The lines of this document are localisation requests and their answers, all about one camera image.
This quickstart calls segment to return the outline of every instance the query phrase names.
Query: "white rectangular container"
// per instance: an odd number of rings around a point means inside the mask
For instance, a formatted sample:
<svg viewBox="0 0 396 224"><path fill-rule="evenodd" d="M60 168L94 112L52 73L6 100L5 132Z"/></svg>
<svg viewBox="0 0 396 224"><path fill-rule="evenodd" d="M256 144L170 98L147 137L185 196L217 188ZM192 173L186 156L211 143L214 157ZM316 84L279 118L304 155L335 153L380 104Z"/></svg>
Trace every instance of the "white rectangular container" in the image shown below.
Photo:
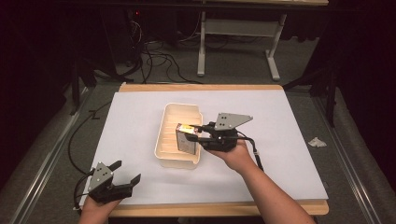
<svg viewBox="0 0 396 224"><path fill-rule="evenodd" d="M176 127L179 123L199 125L203 123L197 105L168 104L163 111L163 122L155 147L155 156L163 167L194 169L198 165L201 145L196 144L196 153L191 155L177 149Z"/></svg>

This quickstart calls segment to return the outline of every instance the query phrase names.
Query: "table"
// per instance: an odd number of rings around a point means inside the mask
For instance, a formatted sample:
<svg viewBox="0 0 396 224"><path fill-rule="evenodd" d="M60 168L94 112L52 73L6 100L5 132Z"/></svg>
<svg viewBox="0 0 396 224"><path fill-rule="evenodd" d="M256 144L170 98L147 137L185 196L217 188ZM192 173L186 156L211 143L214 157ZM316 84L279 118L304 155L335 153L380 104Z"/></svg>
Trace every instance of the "table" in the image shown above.
<svg viewBox="0 0 396 224"><path fill-rule="evenodd" d="M204 0L206 2L236 2L254 4L280 4L280 5L304 5L304 6L327 6L328 0ZM207 19L205 11L201 13L201 43L198 54L198 76L205 75L205 35L248 35L267 36L272 38L272 46L265 50L265 58L268 62L272 79L279 81L280 76L276 68L274 54L280 35L285 25L287 14L281 14L278 21L236 21Z"/></svg>
<svg viewBox="0 0 396 224"><path fill-rule="evenodd" d="M165 92L167 91L168 92L239 91L238 94L240 94L241 91L263 91L263 90L282 91L282 88L277 85L126 85L126 84L123 84L120 87L120 92L161 91L163 94L165 94ZM113 113L112 112L113 109L114 109L113 107L110 108L108 118L112 116L111 114ZM104 135L106 135L106 130L108 129L111 129L111 126L108 127L105 126L104 132L102 133L101 141L99 142L96 151L96 154L102 153L102 158L104 155L103 147L106 147L106 144L102 143L103 140L102 138ZM93 160L93 163L96 163L96 161L98 160L96 156L95 159ZM271 168L269 167L266 168L265 161L263 162L264 162L264 170L268 169L268 172L271 173ZM125 168L128 169L129 173L131 173L131 171L133 170L130 167L125 167ZM145 181L144 179L145 179L145 174L142 174L142 181ZM326 199L298 200L298 203L310 215L325 215L329 212L329 206L327 205ZM255 206L254 202L121 204L111 214L112 217L223 217L223 216L259 216L259 215L260 215L259 211Z"/></svg>

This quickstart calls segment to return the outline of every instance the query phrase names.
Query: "dark background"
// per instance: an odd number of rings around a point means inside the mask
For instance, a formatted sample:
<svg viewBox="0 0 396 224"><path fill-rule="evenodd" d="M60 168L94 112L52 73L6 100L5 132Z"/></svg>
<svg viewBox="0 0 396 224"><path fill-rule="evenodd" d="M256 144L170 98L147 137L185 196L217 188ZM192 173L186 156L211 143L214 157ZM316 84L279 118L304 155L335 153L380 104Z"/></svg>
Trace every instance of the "dark background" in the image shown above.
<svg viewBox="0 0 396 224"><path fill-rule="evenodd" d="M331 1L328 7L352 9L369 3ZM281 38L298 36L300 41L305 41L321 36L305 74L326 66L335 52L341 50L345 53L345 59L338 63L337 86L345 97L367 147L393 189L396 189L396 31L393 24L396 21L396 7L392 1L382 0L363 9L367 12L363 16L357 17L350 13L336 15L332 19L324 14L291 13ZM80 14L100 18L97 11L90 12ZM142 16L136 19L140 20L144 29L170 44L176 44L176 30L189 34L195 28L197 19L196 14L190 12L141 12ZM214 13L212 16L226 15ZM258 16L263 19L261 15L234 16L246 19ZM114 23L114 18L117 17L113 11L107 13L104 20ZM60 31L60 27L63 27L60 26L61 21L57 7L50 0L1 3L1 186L7 182L24 153L65 102L63 92L70 84L72 64L79 48L69 48L70 43L67 41L70 38L65 38ZM99 33L103 31L100 22L92 29ZM106 37L98 35L93 40L100 42L103 38ZM74 46L77 46L78 40L73 41ZM106 43L109 44L106 41L100 44L109 50L103 57L113 62L119 60L111 55L112 48Z"/></svg>

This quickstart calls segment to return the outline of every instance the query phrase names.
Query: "white tissue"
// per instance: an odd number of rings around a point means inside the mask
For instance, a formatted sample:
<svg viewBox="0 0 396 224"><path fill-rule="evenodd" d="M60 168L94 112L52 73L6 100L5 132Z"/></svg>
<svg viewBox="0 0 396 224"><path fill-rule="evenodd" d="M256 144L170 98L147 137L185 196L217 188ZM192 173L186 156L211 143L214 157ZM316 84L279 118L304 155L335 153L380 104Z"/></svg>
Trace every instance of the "white tissue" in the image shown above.
<svg viewBox="0 0 396 224"><path fill-rule="evenodd" d="M310 142L308 142L308 144L311 147L326 147L327 146L325 142L320 141L317 137L315 137Z"/></svg>

